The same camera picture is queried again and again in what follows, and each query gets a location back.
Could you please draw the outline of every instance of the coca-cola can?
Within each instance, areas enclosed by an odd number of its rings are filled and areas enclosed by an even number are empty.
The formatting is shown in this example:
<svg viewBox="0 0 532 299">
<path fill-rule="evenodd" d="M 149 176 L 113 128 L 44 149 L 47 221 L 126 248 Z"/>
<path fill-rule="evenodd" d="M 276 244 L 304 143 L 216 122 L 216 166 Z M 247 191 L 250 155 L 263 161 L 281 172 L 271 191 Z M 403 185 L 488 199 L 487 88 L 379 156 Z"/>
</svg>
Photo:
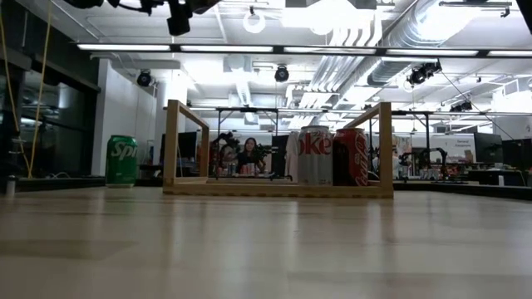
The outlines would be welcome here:
<svg viewBox="0 0 532 299">
<path fill-rule="evenodd" d="M 321 125 L 306 126 L 299 133 L 298 182 L 333 185 L 333 136 Z"/>
<path fill-rule="evenodd" d="M 367 186 L 367 137 L 362 129 L 336 131 L 333 147 L 335 186 Z"/>
</svg>

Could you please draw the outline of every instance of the wall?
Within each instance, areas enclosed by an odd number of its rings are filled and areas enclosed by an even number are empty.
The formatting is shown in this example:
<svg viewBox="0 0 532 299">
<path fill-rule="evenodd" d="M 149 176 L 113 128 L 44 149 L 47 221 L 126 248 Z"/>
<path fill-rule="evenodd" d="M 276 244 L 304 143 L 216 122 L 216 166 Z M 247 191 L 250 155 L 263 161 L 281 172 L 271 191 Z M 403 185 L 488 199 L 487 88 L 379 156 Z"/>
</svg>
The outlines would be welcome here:
<svg viewBox="0 0 532 299">
<path fill-rule="evenodd" d="M 108 60 L 100 60 L 98 85 L 101 93 L 96 104 L 92 174 L 104 175 L 107 141 L 112 135 L 136 138 L 139 163 L 148 156 L 147 141 L 155 138 L 156 100 L 115 71 Z"/>
</svg>

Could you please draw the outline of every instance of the light wood floor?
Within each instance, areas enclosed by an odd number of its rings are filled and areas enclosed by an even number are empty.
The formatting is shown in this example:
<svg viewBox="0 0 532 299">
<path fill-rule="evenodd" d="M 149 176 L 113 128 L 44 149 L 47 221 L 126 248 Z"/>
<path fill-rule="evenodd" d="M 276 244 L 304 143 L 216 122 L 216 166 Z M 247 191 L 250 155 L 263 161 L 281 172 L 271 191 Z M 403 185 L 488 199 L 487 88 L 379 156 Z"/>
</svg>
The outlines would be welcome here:
<svg viewBox="0 0 532 299">
<path fill-rule="evenodd" d="M 0 200 L 0 298 L 532 298 L 532 205 L 82 189 Z"/>
</svg>

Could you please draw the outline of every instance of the camera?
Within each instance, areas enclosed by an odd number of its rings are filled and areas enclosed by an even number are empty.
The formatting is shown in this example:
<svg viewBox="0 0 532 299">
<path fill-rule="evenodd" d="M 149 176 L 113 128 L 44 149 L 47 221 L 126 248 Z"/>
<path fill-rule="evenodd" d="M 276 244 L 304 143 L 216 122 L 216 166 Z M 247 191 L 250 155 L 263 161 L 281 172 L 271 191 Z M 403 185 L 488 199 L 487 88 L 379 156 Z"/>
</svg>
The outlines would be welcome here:
<svg viewBox="0 0 532 299">
<path fill-rule="evenodd" d="M 286 66 L 278 66 L 277 71 L 275 72 L 275 80 L 279 83 L 288 81 L 288 78 L 290 77 L 290 73 L 288 73 L 288 69 Z"/>
<path fill-rule="evenodd" d="M 155 83 L 151 76 L 150 70 L 141 70 L 139 77 L 136 79 L 136 84 L 142 87 L 150 87 Z"/>
</svg>

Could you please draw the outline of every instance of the sprite can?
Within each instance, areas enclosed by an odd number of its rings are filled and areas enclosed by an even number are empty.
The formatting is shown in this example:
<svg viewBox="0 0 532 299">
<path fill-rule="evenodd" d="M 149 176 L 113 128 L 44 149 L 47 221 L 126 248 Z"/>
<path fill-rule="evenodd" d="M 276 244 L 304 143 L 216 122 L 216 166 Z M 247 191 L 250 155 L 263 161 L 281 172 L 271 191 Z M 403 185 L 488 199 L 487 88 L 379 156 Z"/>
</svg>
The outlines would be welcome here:
<svg viewBox="0 0 532 299">
<path fill-rule="evenodd" d="M 130 136 L 113 135 L 107 142 L 106 185 L 131 188 L 136 181 L 136 140 Z"/>
</svg>

